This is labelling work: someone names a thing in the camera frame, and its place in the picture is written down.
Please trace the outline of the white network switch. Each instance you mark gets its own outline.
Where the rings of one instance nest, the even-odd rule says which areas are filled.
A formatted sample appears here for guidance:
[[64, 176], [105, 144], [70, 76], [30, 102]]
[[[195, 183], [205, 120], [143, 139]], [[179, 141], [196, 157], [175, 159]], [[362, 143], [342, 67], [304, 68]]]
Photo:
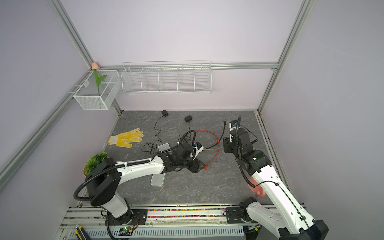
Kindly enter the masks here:
[[167, 152], [170, 148], [171, 147], [170, 147], [170, 145], [168, 143], [165, 143], [165, 144], [162, 144], [162, 145], [158, 146], [158, 150], [161, 153]]
[[153, 187], [163, 187], [164, 186], [165, 177], [166, 177], [166, 174], [152, 175], [151, 186], [153, 186]]

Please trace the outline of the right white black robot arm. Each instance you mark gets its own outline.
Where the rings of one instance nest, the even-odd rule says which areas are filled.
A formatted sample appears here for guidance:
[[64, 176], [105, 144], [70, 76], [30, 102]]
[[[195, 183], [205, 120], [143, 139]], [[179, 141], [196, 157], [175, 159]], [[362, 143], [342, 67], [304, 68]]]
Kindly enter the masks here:
[[230, 136], [224, 138], [224, 152], [233, 154], [243, 178], [251, 188], [261, 187], [279, 215], [250, 197], [239, 204], [246, 221], [255, 221], [279, 240], [323, 240], [329, 228], [323, 220], [305, 210], [279, 177], [266, 154], [255, 150], [241, 117], [230, 122]]

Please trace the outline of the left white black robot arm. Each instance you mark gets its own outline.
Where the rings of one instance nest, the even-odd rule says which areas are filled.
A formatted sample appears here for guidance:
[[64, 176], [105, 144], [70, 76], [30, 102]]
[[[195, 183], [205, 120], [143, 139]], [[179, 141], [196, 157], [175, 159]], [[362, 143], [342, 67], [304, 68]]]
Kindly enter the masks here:
[[116, 162], [113, 158], [103, 160], [85, 181], [75, 190], [73, 198], [89, 201], [93, 207], [102, 207], [116, 219], [133, 215], [128, 201], [117, 193], [119, 185], [149, 175], [162, 175], [187, 169], [198, 173], [206, 165], [197, 156], [204, 147], [196, 142], [197, 132], [186, 132], [181, 142], [153, 157], [131, 162]]

